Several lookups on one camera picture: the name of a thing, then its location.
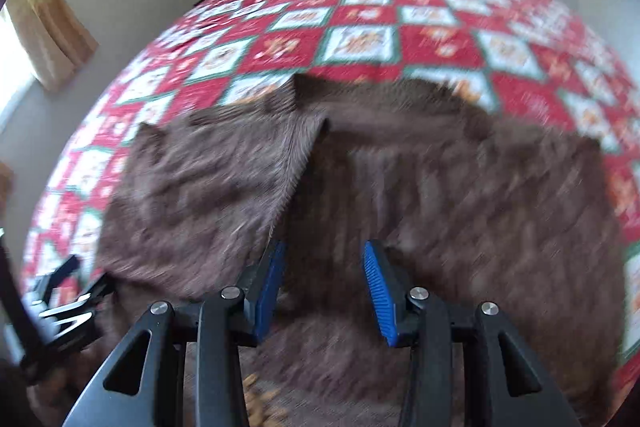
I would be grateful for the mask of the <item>brown knitted sweater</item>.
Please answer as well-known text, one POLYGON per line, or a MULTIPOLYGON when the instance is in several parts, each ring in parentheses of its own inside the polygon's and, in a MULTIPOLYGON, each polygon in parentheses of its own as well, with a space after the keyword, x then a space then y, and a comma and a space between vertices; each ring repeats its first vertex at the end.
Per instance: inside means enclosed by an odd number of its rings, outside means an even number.
POLYGON ((356 407, 400 402, 407 362, 383 345, 361 266, 376 239, 440 298, 498 303, 582 424, 608 419, 624 248, 600 144, 421 79, 306 75, 139 127, 94 259, 119 299, 102 339, 29 392, 38 419, 62 424, 145 305, 231 283, 276 237, 283 294, 247 361, 262 377, 356 407))

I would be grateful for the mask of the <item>yellow side window curtain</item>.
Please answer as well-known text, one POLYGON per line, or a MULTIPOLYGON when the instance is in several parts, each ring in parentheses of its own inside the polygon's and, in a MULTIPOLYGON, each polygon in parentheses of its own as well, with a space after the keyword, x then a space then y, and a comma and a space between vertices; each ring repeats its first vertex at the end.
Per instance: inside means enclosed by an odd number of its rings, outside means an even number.
POLYGON ((49 92, 63 90, 98 48, 66 0, 6 0, 18 41, 49 92))

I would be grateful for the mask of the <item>red teddy bear patchwork bedspread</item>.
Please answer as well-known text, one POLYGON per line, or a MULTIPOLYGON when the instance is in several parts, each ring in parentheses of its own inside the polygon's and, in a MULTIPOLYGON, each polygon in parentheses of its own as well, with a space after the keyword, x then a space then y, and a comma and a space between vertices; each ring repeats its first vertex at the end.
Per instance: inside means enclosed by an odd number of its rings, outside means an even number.
POLYGON ((295 75, 421 79, 488 114, 596 140, 624 248, 616 369, 638 351, 639 91, 560 0, 204 1, 118 75, 66 144, 32 220, 22 282, 70 255, 84 277, 103 270, 102 218, 142 124, 245 102, 295 75))

